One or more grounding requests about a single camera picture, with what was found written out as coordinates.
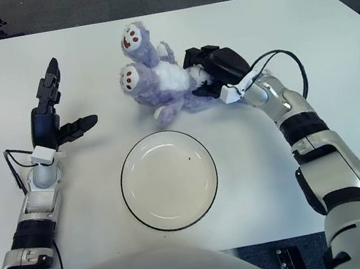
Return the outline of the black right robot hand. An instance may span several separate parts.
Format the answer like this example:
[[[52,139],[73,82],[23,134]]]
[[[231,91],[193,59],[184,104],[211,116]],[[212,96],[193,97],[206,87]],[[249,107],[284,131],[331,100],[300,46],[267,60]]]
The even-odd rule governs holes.
[[[199,97],[218,98],[222,86],[238,84],[252,71],[249,63],[234,50],[212,45],[202,48],[193,47],[185,51],[183,68],[195,66],[200,67],[210,76],[193,90],[192,93]]]

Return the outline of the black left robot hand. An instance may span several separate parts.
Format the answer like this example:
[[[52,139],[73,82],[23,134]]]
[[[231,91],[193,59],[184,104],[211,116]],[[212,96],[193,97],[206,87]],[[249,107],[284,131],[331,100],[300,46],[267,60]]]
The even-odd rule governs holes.
[[[98,123],[98,116],[92,114],[73,123],[60,125],[60,118],[55,110],[61,99],[60,75],[58,60],[52,58],[45,76],[38,84],[38,105],[31,111],[31,141],[34,147],[42,146],[57,151],[63,144],[81,138]]]

